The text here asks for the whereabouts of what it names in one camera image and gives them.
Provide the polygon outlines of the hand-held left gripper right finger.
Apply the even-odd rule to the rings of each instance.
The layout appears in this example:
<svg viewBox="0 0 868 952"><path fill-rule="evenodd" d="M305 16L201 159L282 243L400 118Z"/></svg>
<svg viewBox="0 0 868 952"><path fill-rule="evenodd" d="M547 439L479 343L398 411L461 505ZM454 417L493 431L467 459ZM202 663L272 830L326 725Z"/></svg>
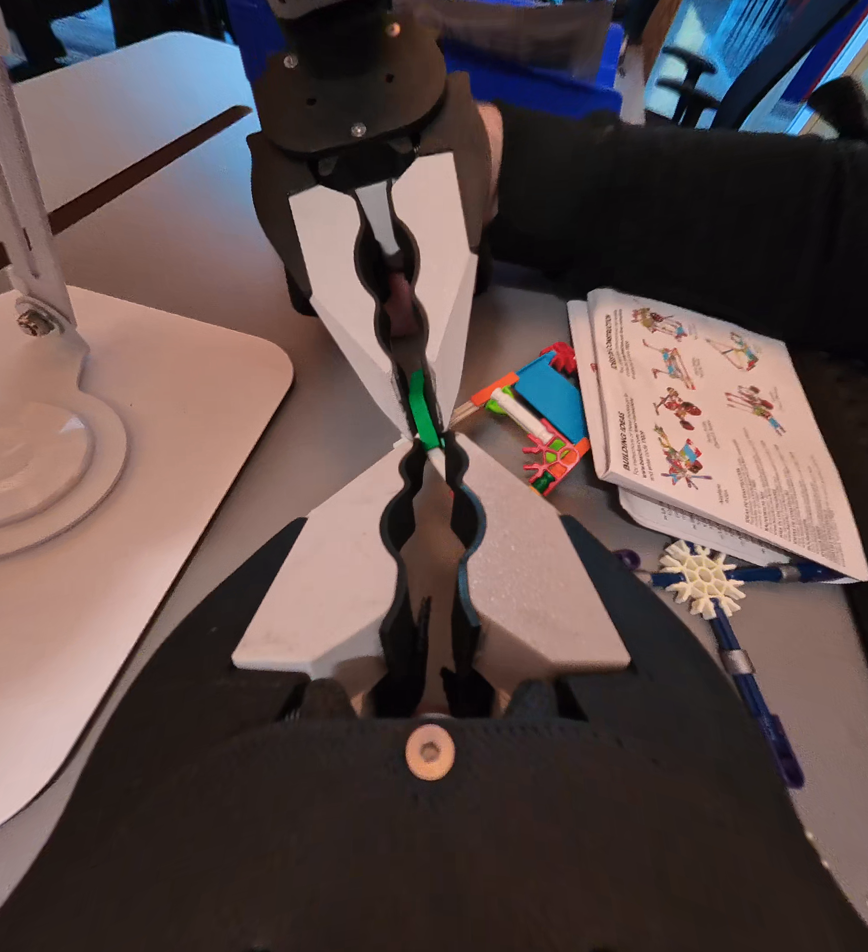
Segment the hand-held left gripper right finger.
<svg viewBox="0 0 868 952"><path fill-rule="evenodd" d="M450 714L486 718L526 681L617 672L631 656L555 506L464 435L444 438L463 552L451 613Z"/></svg>

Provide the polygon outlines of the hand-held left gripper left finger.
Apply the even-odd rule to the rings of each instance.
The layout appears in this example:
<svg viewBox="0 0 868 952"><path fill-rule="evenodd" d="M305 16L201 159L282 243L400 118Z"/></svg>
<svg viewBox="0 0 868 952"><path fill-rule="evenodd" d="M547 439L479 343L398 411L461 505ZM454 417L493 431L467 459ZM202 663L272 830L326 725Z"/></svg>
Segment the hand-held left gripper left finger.
<svg viewBox="0 0 868 952"><path fill-rule="evenodd" d="M396 446L313 509L237 644L242 670L295 672L407 718L425 691L431 598L413 610L402 550L427 452Z"/></svg>

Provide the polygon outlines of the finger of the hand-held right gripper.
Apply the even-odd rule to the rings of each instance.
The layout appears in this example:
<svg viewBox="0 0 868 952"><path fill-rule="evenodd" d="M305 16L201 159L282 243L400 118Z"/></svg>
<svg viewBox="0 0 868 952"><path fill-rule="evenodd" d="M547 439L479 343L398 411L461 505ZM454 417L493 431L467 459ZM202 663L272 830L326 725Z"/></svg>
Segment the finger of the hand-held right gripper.
<svg viewBox="0 0 868 952"><path fill-rule="evenodd" d="M449 424L461 389L477 267L453 154L418 157L393 184L393 211L415 245L414 297L427 324L425 357L441 422Z"/></svg>
<svg viewBox="0 0 868 952"><path fill-rule="evenodd" d="M380 302L357 269L362 223L356 199L315 185L292 196L289 206L316 314L381 412L409 439L394 364L378 337Z"/></svg>

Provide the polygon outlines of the green toy connector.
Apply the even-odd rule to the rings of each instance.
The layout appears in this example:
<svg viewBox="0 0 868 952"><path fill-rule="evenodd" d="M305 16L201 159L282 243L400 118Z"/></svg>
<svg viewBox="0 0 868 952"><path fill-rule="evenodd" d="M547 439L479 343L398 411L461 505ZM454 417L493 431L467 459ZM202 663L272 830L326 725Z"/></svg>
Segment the green toy connector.
<svg viewBox="0 0 868 952"><path fill-rule="evenodd" d="M407 409L416 437L426 450L444 449L443 426L433 383L428 371L415 369L408 379Z"/></svg>

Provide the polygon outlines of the colourful toy construction frame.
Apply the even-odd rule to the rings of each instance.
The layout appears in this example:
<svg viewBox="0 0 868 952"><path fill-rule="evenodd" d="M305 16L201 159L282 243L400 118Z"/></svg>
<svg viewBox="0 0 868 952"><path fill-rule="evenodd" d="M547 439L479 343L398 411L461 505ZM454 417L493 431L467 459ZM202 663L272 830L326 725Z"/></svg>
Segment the colourful toy construction frame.
<svg viewBox="0 0 868 952"><path fill-rule="evenodd" d="M481 446L457 436L467 460L464 485L484 506L500 500L524 501L527 491L548 497L590 458L582 398L566 374L575 367L574 352L557 343L519 370L482 387L453 411L452 426L487 416L511 423L525 440L526 480L520 481Z"/></svg>

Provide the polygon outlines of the person's right forearm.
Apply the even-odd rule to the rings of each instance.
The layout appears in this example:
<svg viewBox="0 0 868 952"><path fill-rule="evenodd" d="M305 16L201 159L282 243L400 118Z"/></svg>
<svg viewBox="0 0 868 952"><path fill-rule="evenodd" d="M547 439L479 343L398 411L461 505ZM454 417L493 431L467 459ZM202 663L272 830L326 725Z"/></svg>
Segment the person's right forearm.
<svg viewBox="0 0 868 952"><path fill-rule="evenodd" d="M868 362L868 142L495 105L497 261Z"/></svg>

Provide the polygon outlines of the person's right hand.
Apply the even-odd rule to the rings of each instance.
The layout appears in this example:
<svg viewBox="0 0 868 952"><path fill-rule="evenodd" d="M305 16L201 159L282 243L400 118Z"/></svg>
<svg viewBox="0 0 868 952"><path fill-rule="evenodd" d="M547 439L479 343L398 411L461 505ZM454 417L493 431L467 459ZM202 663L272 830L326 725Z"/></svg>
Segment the person's right hand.
<svg viewBox="0 0 868 952"><path fill-rule="evenodd" d="M487 226L498 214L499 175L503 152L502 115L495 104L477 103L477 111L486 131L489 152L489 190L484 213L484 225Z"/></svg>

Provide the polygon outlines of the white instruction leaflet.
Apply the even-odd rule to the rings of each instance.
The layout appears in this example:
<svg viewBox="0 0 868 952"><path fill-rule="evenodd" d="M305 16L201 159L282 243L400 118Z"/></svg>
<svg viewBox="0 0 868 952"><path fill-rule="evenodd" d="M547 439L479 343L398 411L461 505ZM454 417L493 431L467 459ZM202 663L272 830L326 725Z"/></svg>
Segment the white instruction leaflet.
<svg viewBox="0 0 868 952"><path fill-rule="evenodd" d="M580 300L569 301L567 313L594 470L597 477L604 481L606 438L588 304ZM644 529L704 545L752 565L784 565L791 562L792 558L787 553L668 503L656 502L622 487L618 488L618 501L625 513Z"/></svg>

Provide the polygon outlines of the blue rod cross toy assembly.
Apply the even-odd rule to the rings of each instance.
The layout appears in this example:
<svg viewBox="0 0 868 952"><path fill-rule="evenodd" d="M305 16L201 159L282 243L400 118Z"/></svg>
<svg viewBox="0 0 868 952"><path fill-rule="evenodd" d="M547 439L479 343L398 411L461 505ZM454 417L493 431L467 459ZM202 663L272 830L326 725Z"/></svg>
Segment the blue rod cross toy assembly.
<svg viewBox="0 0 868 952"><path fill-rule="evenodd" d="M723 553L690 541L665 547L652 572L630 549L616 549L618 561L651 589L664 590L711 628L719 660L743 707L760 731L776 771L790 790L802 789L804 772L784 726L765 700L748 653L740 645L732 618L745 598L747 584L852 585L856 580L815 562L739 566Z"/></svg>

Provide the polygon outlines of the blue plastic bin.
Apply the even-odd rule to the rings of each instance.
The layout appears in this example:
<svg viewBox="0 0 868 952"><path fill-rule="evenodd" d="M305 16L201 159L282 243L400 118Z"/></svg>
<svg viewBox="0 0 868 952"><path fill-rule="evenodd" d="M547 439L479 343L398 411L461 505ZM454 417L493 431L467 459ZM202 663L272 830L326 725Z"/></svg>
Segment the blue plastic bin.
<svg viewBox="0 0 868 952"><path fill-rule="evenodd" d="M438 32L476 98L566 117L619 114L623 29L612 2L395 2Z"/></svg>

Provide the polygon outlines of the colour printed instruction booklet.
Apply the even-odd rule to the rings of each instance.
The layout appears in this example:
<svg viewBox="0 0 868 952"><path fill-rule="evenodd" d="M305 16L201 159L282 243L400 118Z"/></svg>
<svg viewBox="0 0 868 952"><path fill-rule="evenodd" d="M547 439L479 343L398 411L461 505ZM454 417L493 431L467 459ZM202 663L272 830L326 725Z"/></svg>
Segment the colour printed instruction booklet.
<svg viewBox="0 0 868 952"><path fill-rule="evenodd" d="M604 482L868 582L848 496L783 342L611 289L586 303Z"/></svg>

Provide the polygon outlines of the black office chair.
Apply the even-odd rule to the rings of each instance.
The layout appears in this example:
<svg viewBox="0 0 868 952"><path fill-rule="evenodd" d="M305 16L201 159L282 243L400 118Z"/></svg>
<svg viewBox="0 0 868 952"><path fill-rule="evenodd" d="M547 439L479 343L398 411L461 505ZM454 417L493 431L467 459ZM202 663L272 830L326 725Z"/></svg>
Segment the black office chair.
<svg viewBox="0 0 868 952"><path fill-rule="evenodd" d="M646 112L734 128L795 80L860 7L854 1L685 2L646 83Z"/></svg>

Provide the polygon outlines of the clear round disc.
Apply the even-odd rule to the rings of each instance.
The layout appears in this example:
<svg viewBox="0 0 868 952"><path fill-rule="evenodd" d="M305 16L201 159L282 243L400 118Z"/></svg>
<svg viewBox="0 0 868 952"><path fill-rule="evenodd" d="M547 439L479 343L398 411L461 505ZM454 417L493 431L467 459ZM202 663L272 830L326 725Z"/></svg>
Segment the clear round disc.
<svg viewBox="0 0 868 952"><path fill-rule="evenodd" d="M0 529L70 493L94 447L90 424L75 411L36 401L0 404Z"/></svg>

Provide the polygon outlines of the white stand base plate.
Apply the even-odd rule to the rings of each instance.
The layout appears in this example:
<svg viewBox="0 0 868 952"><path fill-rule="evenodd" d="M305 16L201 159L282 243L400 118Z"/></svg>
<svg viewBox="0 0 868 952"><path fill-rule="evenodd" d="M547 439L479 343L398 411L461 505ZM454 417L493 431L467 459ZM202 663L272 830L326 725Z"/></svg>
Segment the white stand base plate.
<svg viewBox="0 0 868 952"><path fill-rule="evenodd" d="M83 479L0 529L0 826L59 773L293 381L273 343L70 289L27 336L0 295L0 404L77 412Z"/></svg>

